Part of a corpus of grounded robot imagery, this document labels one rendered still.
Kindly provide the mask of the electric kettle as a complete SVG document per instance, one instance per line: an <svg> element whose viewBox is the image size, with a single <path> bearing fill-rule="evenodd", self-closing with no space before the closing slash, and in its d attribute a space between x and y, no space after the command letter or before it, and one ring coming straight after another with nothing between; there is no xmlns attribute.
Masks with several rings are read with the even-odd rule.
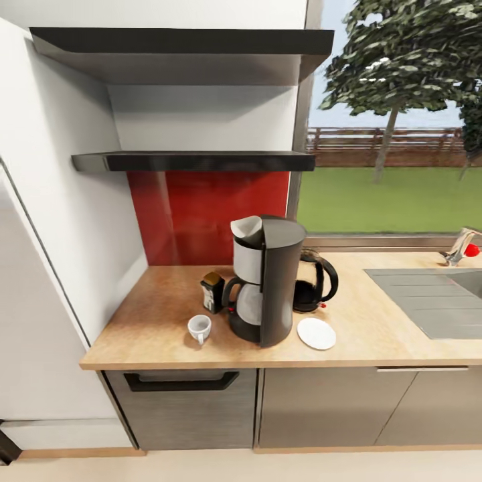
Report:
<svg viewBox="0 0 482 482"><path fill-rule="evenodd" d="M322 297L324 270L329 274L331 290ZM331 300L338 289L338 274L332 264L311 248L303 248L295 281L293 310L308 313L322 302Z"/></svg>

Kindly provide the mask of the paper coffee filter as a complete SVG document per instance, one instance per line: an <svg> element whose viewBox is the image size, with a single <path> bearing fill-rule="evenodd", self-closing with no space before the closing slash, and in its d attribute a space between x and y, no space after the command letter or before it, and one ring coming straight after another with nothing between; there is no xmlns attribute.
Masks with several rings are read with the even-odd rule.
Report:
<svg viewBox="0 0 482 482"><path fill-rule="evenodd" d="M262 220L258 216L250 216L231 222L231 230L238 238L261 250L261 225Z"/></svg>

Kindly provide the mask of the coffee cup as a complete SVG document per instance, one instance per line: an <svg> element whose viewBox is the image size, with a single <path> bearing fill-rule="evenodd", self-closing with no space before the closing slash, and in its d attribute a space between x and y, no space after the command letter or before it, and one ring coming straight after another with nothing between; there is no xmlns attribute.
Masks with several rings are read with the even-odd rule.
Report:
<svg viewBox="0 0 482 482"><path fill-rule="evenodd" d="M199 341L199 344L204 344L204 339L210 333L212 322L208 316L198 315L189 321L189 332L194 339Z"/></svg>

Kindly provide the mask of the bottle of coffee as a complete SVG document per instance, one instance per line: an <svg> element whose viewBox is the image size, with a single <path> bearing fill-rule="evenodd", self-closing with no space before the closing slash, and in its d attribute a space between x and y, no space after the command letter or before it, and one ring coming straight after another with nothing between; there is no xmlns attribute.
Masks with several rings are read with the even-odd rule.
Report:
<svg viewBox="0 0 482 482"><path fill-rule="evenodd" d="M203 308L213 313L218 313L224 306L221 305L222 293L224 294L225 280L216 272L205 275L201 281L205 293Z"/></svg>

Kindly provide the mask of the saucer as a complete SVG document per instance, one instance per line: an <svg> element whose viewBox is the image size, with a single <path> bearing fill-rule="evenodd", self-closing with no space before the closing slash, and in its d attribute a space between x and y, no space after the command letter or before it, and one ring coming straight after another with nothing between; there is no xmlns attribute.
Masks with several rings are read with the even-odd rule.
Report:
<svg viewBox="0 0 482 482"><path fill-rule="evenodd" d="M328 349L336 342L336 335L330 325L322 320L304 319L297 326L300 338L317 349Z"/></svg>

